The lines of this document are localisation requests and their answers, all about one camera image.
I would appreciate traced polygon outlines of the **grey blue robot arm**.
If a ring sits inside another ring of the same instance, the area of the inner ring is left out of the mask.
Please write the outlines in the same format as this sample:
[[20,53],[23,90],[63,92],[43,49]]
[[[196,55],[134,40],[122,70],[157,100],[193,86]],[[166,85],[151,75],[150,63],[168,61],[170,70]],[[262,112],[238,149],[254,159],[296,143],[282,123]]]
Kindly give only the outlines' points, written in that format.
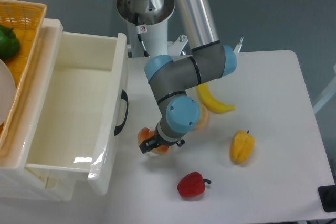
[[[175,6],[180,8],[192,51],[176,61],[167,53],[167,30],[160,28]],[[144,71],[162,115],[154,135],[139,145],[140,150],[181,146],[200,118],[199,106],[186,90],[234,72],[236,55],[221,44],[208,0],[118,0],[117,9],[130,25],[133,56],[149,58]]]

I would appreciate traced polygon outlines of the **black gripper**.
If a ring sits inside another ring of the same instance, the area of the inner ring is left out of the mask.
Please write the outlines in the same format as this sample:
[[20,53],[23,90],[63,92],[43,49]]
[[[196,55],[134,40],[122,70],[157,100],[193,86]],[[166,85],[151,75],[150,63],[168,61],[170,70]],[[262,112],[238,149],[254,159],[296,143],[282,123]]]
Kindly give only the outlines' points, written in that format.
[[159,146],[172,146],[176,144],[178,147],[181,147],[185,144],[184,139],[180,139],[179,141],[176,141],[176,139],[172,139],[171,141],[164,139],[161,135],[154,135],[151,138],[148,138],[144,141],[142,141],[139,144],[139,148],[143,154],[152,151],[153,149],[159,147]]

